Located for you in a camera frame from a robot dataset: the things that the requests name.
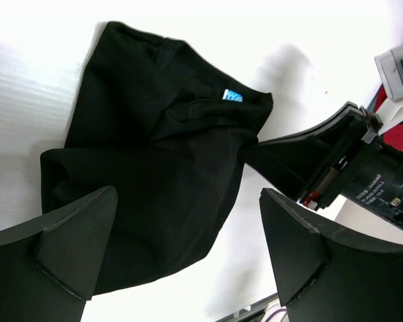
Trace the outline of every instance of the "white surface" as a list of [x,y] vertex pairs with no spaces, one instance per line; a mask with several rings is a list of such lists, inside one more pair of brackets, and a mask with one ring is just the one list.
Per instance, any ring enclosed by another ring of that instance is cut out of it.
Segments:
[[[38,158],[64,142],[100,22],[187,40],[224,72],[273,92],[262,140],[312,127],[345,101],[369,103],[380,84],[373,57],[403,42],[403,0],[206,0],[194,9],[180,0],[106,1],[98,11],[95,2],[65,1],[49,12],[29,1],[0,6],[0,229],[40,214]],[[236,206],[205,260],[95,297],[83,322],[215,321],[274,293],[258,206],[266,186],[246,168]],[[334,219],[342,203],[324,214]]]

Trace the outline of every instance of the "black fabric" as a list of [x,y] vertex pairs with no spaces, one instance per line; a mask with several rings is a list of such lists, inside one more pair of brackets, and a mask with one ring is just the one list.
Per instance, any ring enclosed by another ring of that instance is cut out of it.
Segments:
[[[243,102],[222,99],[226,89]],[[95,293],[151,282],[204,258],[273,106],[188,44],[109,22],[86,66],[63,149],[42,154],[51,211],[112,185],[118,209]]]

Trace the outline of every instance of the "blue label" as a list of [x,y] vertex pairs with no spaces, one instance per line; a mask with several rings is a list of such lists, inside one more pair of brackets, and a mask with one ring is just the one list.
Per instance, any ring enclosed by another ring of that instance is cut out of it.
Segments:
[[226,99],[227,101],[243,102],[243,96],[236,92],[231,91],[230,89],[226,89],[224,91],[222,99]]

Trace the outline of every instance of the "red object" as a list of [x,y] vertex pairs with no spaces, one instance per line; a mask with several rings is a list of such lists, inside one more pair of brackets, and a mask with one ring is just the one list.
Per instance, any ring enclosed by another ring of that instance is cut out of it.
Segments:
[[[382,103],[386,100],[387,94],[384,86],[381,86],[376,97],[375,111],[377,111]],[[403,151],[403,124],[399,124],[384,134],[385,143],[397,150]]]
[[315,203],[317,203],[320,197],[321,197],[320,193],[317,193],[316,191],[312,191],[308,195],[308,197],[305,199],[305,201],[303,202],[303,206],[309,207],[309,204],[311,201],[314,201]]

